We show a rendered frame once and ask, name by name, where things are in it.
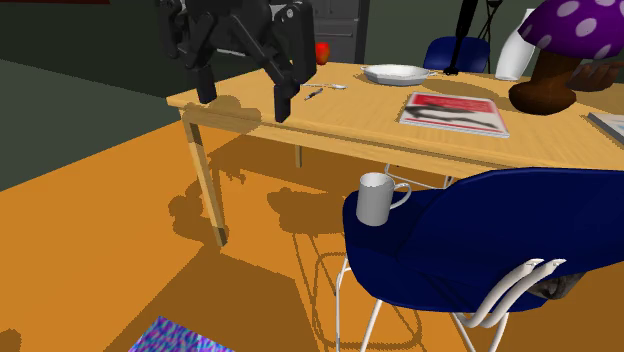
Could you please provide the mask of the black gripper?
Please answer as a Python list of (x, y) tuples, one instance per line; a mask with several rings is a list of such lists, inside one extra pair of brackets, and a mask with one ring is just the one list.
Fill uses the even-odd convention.
[(217, 97), (209, 63), (217, 49), (243, 51), (265, 70), (279, 123), (316, 73), (313, 7), (305, 0), (156, 0), (156, 9), (164, 53), (182, 57), (202, 104)]

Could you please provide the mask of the dark grey cabinet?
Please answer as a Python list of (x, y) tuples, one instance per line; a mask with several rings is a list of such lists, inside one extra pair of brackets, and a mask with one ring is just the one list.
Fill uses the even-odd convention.
[(309, 0), (317, 42), (329, 44), (329, 62), (362, 64), (371, 0)]

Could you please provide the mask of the light wooden table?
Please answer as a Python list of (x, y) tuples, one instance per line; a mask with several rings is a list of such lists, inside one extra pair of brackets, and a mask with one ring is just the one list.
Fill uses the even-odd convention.
[(193, 90), (167, 97), (180, 113), (218, 245), (227, 242), (226, 226), (202, 126), (455, 178), (529, 166), (624, 170), (624, 146), (587, 119), (590, 112), (624, 114), (624, 84), (581, 92), (570, 108), (549, 116), (515, 110), (508, 99), (511, 82), (490, 74), (436, 75), (417, 86), (419, 92), (492, 100), (510, 133), (496, 138), (400, 124), (412, 88), (371, 83), (358, 64), (330, 62), (313, 79), (341, 87), (313, 98), (303, 88), (283, 123), (274, 118), (273, 83), (262, 70), (218, 82), (219, 96), (209, 104), (200, 103)]

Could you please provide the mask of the grey mug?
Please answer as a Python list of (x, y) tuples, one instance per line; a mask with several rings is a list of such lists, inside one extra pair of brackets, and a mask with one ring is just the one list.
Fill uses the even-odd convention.
[[(397, 189), (407, 191), (397, 201), (393, 201)], [(356, 205), (357, 219), (368, 226), (381, 226), (389, 218), (391, 210), (403, 205), (411, 196), (412, 188), (408, 183), (398, 183), (388, 175), (369, 172), (361, 176)]]

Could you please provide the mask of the small blue chair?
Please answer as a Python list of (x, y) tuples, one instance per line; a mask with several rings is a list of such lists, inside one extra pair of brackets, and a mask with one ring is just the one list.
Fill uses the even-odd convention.
[[(429, 45), (423, 67), (443, 70), (450, 65), (456, 38), (445, 36), (435, 39)], [(482, 73), (490, 54), (490, 44), (483, 39), (465, 37), (462, 40), (456, 67), (460, 72)]]

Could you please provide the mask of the red and white book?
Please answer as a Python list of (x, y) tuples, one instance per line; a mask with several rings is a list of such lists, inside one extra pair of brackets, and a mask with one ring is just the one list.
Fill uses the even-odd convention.
[(508, 138), (508, 128), (490, 99), (414, 92), (398, 120), (401, 124)]

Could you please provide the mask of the black tripod stand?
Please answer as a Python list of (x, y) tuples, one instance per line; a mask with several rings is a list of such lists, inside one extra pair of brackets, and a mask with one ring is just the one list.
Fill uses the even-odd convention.
[[(503, 3), (503, 1), (504, 0), (486, 0), (486, 5), (488, 7), (493, 7), (494, 10), (487, 17), (486, 24), (484, 25), (485, 33), (490, 32), (490, 24), (492, 22), (493, 16), (496, 14), (498, 7)], [(469, 33), (469, 29), (472, 24), (478, 2), (479, 0), (462, 0), (462, 5), (455, 30), (456, 41), (452, 58), (449, 66), (443, 70), (443, 73), (446, 75), (457, 75), (459, 73), (459, 70), (456, 67), (456, 63), (461, 50), (461, 44), (463, 39)]]

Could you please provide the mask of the white vase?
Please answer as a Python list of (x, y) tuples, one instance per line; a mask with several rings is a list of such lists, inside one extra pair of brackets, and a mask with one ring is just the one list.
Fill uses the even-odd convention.
[(520, 24), (510, 33), (505, 41), (497, 63), (496, 79), (516, 81), (526, 70), (535, 46), (526, 42), (518, 33), (518, 29), (533, 11), (534, 8), (526, 9)]

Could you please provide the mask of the purple patterned robot stand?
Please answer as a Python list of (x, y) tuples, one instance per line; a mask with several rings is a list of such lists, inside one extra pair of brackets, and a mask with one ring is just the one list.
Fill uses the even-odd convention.
[(184, 326), (159, 316), (128, 352), (235, 352)]

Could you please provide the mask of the large blue chair white legs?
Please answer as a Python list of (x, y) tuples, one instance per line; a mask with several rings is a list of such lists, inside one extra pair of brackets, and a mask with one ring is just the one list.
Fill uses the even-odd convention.
[(511, 313), (624, 261), (624, 171), (512, 168), (411, 188), (381, 226), (357, 219), (359, 188), (344, 202), (342, 271), (377, 304), (503, 332)]

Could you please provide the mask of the purple spotted mushroom lamp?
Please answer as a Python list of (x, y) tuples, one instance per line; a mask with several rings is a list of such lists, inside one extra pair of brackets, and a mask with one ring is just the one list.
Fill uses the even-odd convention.
[(558, 113), (576, 101), (566, 83), (582, 60), (624, 49), (624, 0), (545, 0), (518, 33), (540, 53), (531, 79), (513, 85), (509, 100), (524, 113)]

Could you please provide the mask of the brown curved figure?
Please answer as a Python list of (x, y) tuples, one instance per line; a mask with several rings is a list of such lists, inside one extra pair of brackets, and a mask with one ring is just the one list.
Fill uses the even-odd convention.
[(613, 85), (621, 68), (624, 68), (624, 61), (579, 65), (566, 87), (581, 92), (605, 90)]

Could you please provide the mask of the grey blue book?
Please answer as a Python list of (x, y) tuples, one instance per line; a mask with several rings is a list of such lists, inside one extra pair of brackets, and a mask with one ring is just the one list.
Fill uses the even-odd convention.
[(624, 149), (624, 115), (590, 112), (588, 120)]

